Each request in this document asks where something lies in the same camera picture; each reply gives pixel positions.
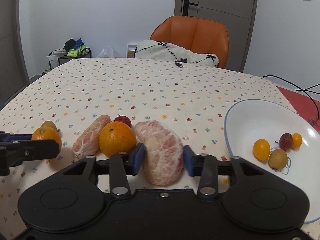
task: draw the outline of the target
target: chair backrest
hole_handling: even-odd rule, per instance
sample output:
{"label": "chair backrest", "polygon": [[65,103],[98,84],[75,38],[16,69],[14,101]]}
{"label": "chair backrest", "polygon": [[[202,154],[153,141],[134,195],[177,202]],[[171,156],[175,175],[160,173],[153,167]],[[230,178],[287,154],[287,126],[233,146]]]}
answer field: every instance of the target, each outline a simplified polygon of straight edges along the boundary
{"label": "chair backrest", "polygon": [[225,67],[229,55],[225,25],[211,20],[172,16],[154,30],[150,39],[173,43],[198,54],[215,54],[219,59],[219,68]]}

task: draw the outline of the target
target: power cord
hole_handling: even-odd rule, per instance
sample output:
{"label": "power cord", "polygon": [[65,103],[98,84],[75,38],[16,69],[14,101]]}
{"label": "power cord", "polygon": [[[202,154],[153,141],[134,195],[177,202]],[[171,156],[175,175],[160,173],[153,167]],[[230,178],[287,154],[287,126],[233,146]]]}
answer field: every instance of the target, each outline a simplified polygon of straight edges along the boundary
{"label": "power cord", "polygon": [[306,92],[308,89],[313,88],[313,87],[316,87],[316,86],[319,86],[320,84],[315,85],[315,86],[312,86],[312,87],[309,87],[309,88],[307,88],[307,89],[302,89],[301,87],[297,86],[296,84],[293,84],[292,82],[290,82],[290,81],[288,81],[288,80],[285,80],[285,79],[283,79],[283,78],[281,78],[281,77],[278,77],[278,76],[275,76],[275,75],[266,75],[266,76],[263,76],[262,78],[266,78],[266,77],[275,77],[275,78],[281,79],[281,80],[283,80],[283,81],[285,81],[285,82],[287,82],[287,83],[289,83],[289,84],[291,84],[291,85],[299,88],[299,89],[296,90],[296,91],[304,92],[304,93],[311,99],[311,101],[312,101],[312,102],[314,103],[314,105],[316,106],[318,120],[320,119],[319,108],[318,108],[316,102],[315,102],[315,101],[311,98],[311,96]]}

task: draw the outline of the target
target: table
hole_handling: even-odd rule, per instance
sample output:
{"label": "table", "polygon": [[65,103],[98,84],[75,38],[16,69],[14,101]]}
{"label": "table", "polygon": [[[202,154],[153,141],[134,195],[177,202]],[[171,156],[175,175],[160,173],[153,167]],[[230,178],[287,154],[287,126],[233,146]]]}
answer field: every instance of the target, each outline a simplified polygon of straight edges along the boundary
{"label": "table", "polygon": [[[0,232],[13,238],[25,229],[18,211],[20,194],[35,183],[77,161],[71,148],[79,135],[98,116],[126,115],[132,125],[158,120],[172,129],[183,144],[197,154],[207,153],[229,160],[223,122],[236,102],[260,98],[292,106],[269,80],[219,68],[145,59],[74,59],[39,78],[0,111],[0,129],[33,133],[46,120],[55,122],[62,138],[62,150],[51,161],[26,162],[11,168],[0,178]],[[102,153],[97,159],[104,159]],[[135,188],[151,185],[143,170],[129,176]],[[197,189],[199,178],[182,177],[168,188]],[[109,191],[108,176],[101,175],[99,188]],[[228,178],[219,177],[219,191],[228,189]],[[304,225],[314,238],[320,223]]]}

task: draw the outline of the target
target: red fruit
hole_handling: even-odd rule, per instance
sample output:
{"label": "red fruit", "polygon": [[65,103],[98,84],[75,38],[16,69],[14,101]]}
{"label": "red fruit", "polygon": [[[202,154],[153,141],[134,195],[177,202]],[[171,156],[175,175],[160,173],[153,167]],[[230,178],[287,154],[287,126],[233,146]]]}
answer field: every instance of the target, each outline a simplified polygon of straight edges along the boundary
{"label": "red fruit", "polygon": [[284,151],[291,149],[293,145],[292,135],[290,133],[284,133],[279,140],[279,147]]}
{"label": "red fruit", "polygon": [[114,122],[123,122],[125,123],[127,126],[129,126],[131,128],[131,121],[128,117],[124,116],[124,115],[119,115],[118,117],[116,117],[114,119]]}

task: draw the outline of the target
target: door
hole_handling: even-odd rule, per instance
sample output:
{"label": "door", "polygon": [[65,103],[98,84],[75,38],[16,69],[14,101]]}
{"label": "door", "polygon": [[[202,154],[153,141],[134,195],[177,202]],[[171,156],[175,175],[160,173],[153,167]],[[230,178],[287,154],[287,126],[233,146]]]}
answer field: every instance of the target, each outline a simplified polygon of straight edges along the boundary
{"label": "door", "polygon": [[251,40],[255,6],[255,0],[176,0],[175,14],[223,23],[229,36],[226,69],[242,72]]}
{"label": "door", "polygon": [[0,0],[0,99],[12,99],[24,86],[13,44],[12,0]]}

